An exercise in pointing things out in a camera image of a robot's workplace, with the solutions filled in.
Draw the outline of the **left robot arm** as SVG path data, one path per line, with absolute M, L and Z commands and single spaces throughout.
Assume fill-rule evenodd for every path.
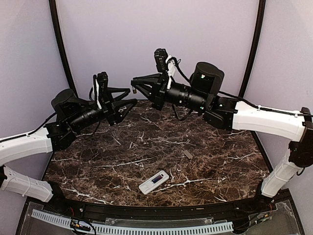
M 69 203 L 55 183 L 40 181 L 20 174 L 6 164 L 35 154 L 61 151 L 68 148 L 80 132 L 102 120 L 109 125 L 121 123 L 137 104 L 136 99 L 125 100 L 130 89 L 104 88 L 94 101 L 78 98 L 72 89 L 58 93 L 51 105 L 57 117 L 55 122 L 44 123 L 34 131 L 0 140 L 0 188 L 22 196 L 49 202 L 58 213 L 66 213 Z

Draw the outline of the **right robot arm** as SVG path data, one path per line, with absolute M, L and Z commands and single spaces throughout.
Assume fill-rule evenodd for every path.
M 178 67 L 135 77 L 133 89 L 139 90 L 161 110 L 164 103 L 198 112 L 211 126 L 223 130 L 249 130 L 281 136 L 290 140 L 287 151 L 273 172 L 261 182 L 259 194 L 250 200 L 250 209 L 261 212 L 300 169 L 313 164 L 313 122 L 308 108 L 284 111 L 254 105 L 243 98 L 219 96 L 224 72 L 207 62 L 198 62 L 189 85 L 174 82 L 171 76 Z

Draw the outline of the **purple AAA battery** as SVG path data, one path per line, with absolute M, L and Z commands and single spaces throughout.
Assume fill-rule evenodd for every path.
M 152 179 L 152 183 L 156 184 L 158 181 L 160 181 L 163 178 L 163 175 L 158 175 L 155 178 Z

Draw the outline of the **white remote control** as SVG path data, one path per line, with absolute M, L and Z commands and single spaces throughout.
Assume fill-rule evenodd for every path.
M 157 187 L 166 182 L 168 179 L 169 175 L 164 170 L 161 170 L 154 176 L 146 180 L 144 183 L 140 184 L 138 188 L 144 195 L 146 195 L 155 190 Z

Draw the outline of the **grey battery cover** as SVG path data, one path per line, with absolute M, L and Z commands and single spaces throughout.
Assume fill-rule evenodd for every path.
M 183 154 L 188 158 L 188 159 L 193 159 L 193 155 L 188 151 L 188 150 L 184 150 Z

